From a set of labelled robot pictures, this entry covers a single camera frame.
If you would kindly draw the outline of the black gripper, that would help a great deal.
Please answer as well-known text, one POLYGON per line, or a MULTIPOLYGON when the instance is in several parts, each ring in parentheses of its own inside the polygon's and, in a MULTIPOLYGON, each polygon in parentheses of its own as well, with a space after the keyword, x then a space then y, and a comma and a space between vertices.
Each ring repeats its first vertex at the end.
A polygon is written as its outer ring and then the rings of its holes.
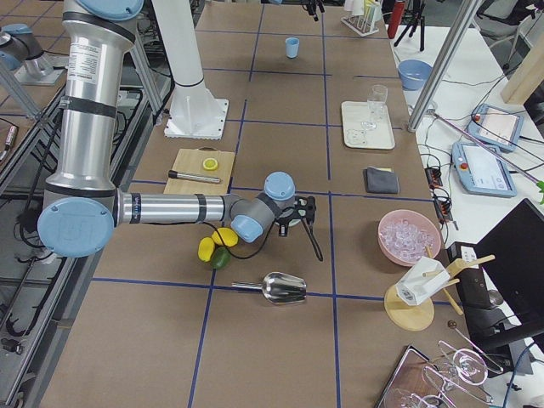
POLYGON ((303 0, 302 7, 313 20, 318 20, 318 13, 323 13, 323 2, 321 0, 303 0))
POLYGON ((275 220, 279 227, 279 236, 287 236, 289 226, 294 221, 300 221, 308 235, 313 234, 315 222, 316 203, 313 196, 303 197, 296 195, 294 203, 283 210, 275 220))

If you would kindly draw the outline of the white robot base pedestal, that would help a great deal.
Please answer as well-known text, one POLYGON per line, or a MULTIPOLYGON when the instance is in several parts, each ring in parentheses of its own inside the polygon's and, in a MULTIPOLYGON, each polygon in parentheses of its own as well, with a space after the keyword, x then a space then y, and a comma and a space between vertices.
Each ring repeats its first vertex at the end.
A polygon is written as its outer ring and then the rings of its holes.
POLYGON ((229 101, 214 98, 205 84, 190 3, 158 0, 152 5, 174 82, 165 135, 221 139, 229 101))

